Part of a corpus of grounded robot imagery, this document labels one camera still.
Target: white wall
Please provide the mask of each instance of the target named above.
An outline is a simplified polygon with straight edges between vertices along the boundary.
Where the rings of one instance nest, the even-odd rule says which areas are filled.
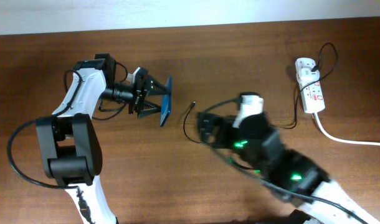
[[[380,16],[380,0],[0,0],[0,34]]]

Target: brown tabletop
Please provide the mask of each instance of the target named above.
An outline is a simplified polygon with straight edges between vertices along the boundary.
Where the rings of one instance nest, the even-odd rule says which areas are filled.
[[[173,76],[172,114],[165,127],[159,127],[157,114],[137,119],[122,113],[93,121],[103,151],[104,193],[120,223],[219,223],[288,215],[291,205],[225,165],[207,146],[188,141],[183,113],[197,101],[188,119],[188,133],[196,138],[195,112],[256,91],[272,123],[289,122],[295,60],[317,59],[326,41],[336,45],[340,60],[321,84],[323,126],[339,138],[380,141],[380,17],[0,36],[0,223],[81,223],[67,193],[29,184],[13,172],[6,145],[20,124],[57,108],[65,96],[66,69],[100,52],[110,53],[130,72],[145,67],[162,82]],[[323,71],[333,58],[327,50]],[[117,71],[118,78],[124,75]],[[235,114],[236,108],[216,112]],[[281,137],[380,220],[380,147],[326,138],[300,106],[298,126],[282,130]],[[33,126],[17,137],[13,154],[27,175],[55,183],[43,173]]]

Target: blue plate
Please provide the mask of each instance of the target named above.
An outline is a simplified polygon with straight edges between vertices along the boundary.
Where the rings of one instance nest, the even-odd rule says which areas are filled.
[[[171,90],[171,94],[163,95],[161,99],[161,119],[159,121],[159,126],[164,126],[165,121],[171,114],[172,107],[172,76],[168,78],[165,84]]]

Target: white cable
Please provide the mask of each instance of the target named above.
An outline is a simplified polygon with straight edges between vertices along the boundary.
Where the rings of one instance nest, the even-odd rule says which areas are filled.
[[[362,145],[371,145],[371,146],[380,146],[380,142],[367,142],[367,141],[350,141],[350,140],[344,140],[344,139],[339,139],[339,138],[336,138],[336,137],[333,137],[331,136],[330,134],[328,134],[326,132],[326,130],[322,127],[321,123],[320,123],[320,120],[319,120],[319,116],[317,115],[317,113],[313,113],[314,115],[314,119],[317,123],[317,125],[319,126],[320,128],[320,131],[325,135],[327,136],[329,139],[332,139],[334,141],[338,141],[338,142],[342,142],[342,143],[349,143],[349,144],[362,144]]]

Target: power outlet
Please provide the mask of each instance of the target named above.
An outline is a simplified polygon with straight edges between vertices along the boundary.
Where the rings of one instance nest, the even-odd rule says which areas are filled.
[[[295,62],[295,68],[297,70],[297,81],[300,84],[300,89],[309,83],[317,81],[319,79],[319,71],[311,71],[315,65],[315,61],[311,58],[298,58]],[[303,110],[305,113],[317,113],[326,108],[320,82],[316,82],[306,87],[302,91],[301,97]]]

